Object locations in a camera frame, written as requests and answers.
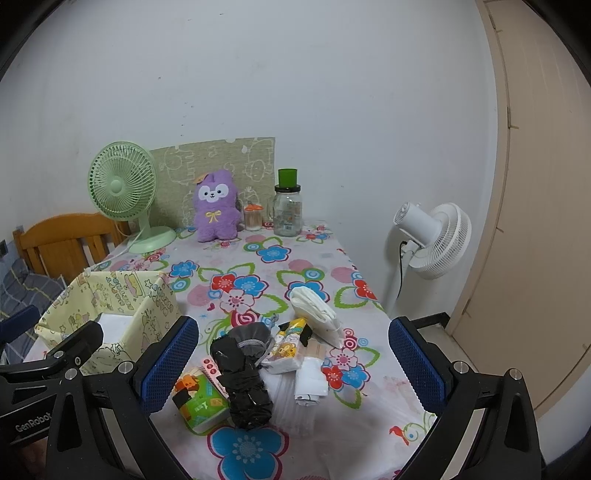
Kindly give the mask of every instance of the yellow bow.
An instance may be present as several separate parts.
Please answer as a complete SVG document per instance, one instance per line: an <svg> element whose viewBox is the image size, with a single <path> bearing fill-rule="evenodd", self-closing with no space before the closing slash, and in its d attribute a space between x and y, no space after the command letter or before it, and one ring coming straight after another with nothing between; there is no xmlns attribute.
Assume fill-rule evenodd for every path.
<svg viewBox="0 0 591 480"><path fill-rule="evenodd" d="M215 212L207 212L205 214L205 216L207 218L209 218L209 222L208 223L211 223L211 222L218 222L217 216L218 215L221 215L221 214L222 214L222 211L221 210L216 210Z"/></svg>

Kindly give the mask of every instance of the door frame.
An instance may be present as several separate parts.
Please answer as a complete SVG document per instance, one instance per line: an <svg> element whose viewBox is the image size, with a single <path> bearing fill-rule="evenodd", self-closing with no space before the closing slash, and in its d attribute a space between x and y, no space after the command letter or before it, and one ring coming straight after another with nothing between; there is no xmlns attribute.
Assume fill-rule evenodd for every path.
<svg viewBox="0 0 591 480"><path fill-rule="evenodd" d="M502 54L500 40L495 27L495 22L488 9L488 3L499 0L475 0L485 27L491 50L493 69L495 73L497 112L498 112L498 134L496 147L496 165L495 176L493 178L491 200L486 215L485 226L482 232L480 244L476 251L476 256L470 273L454 308L450 320L446 326L446 332L453 336L453 332L458 327L460 320L466 311L470 299L476 290L476 286L484 271L492 241L497 230L497 223L501 212L503 196L505 193L505 182L508 168L509 157L509 139L511 137L511 106L509 104L508 84L505 68L505 61ZM582 355L575 366L566 375L564 380L536 407L534 413L536 418L540 418L549 411L560 400L568 390L576 383L583 373L591 365L591 347Z"/></svg>

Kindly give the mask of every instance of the door hinge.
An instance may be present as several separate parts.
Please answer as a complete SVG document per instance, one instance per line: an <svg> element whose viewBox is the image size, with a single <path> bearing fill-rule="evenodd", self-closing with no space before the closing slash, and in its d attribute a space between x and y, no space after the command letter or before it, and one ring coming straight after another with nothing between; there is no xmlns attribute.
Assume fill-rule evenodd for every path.
<svg viewBox="0 0 591 480"><path fill-rule="evenodd" d="M468 301L466 302L466 304L464 305L464 309L462 310L462 315L464 315L466 313L466 310L468 309L468 305L470 305L471 301L472 301L472 298L469 298Z"/></svg>
<svg viewBox="0 0 591 480"><path fill-rule="evenodd" d="M492 18L492 15L491 14L488 14L488 18L491 19L492 28L496 31L495 20Z"/></svg>
<svg viewBox="0 0 591 480"><path fill-rule="evenodd" d="M511 123L511 107L507 106L507 128L515 128L519 130L519 127L516 127Z"/></svg>

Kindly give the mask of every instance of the white tissue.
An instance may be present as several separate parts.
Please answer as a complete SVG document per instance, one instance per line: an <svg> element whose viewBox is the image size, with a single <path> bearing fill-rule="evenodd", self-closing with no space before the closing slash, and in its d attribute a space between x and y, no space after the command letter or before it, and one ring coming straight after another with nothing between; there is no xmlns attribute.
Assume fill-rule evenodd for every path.
<svg viewBox="0 0 591 480"><path fill-rule="evenodd" d="M304 317L312 331L336 348L343 348L345 333L335 311L308 287L291 291L291 305L298 317Z"/></svg>
<svg viewBox="0 0 591 480"><path fill-rule="evenodd" d="M295 372L295 402L298 405L313 406L329 393L329 383L320 368L323 360L312 356L304 358Z"/></svg>

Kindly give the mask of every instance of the floral tablecloth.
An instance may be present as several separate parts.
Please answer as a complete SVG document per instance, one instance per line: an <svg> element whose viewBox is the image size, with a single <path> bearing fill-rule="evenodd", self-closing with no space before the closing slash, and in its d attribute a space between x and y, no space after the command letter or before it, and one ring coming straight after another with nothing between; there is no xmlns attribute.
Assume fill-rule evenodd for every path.
<svg viewBox="0 0 591 480"><path fill-rule="evenodd" d="M280 238L266 224L206 244L194 233L178 230L165 248L124 254L96 268L167 274L181 311L199 323L200 343L188 366L199 366L212 340L237 325L268 323L274 313L278 323L292 320L289 296L297 286L311 288L335 309L347 338L344 348L328 350L322 370L330 391L311 407L317 409L311 437L228 424L198 436L169 398L151 418L187 472L200 480L396 476L435 416L422 409L388 346L389 318L328 226L307 225L296 238ZM272 381L268 388L272 392Z"/></svg>

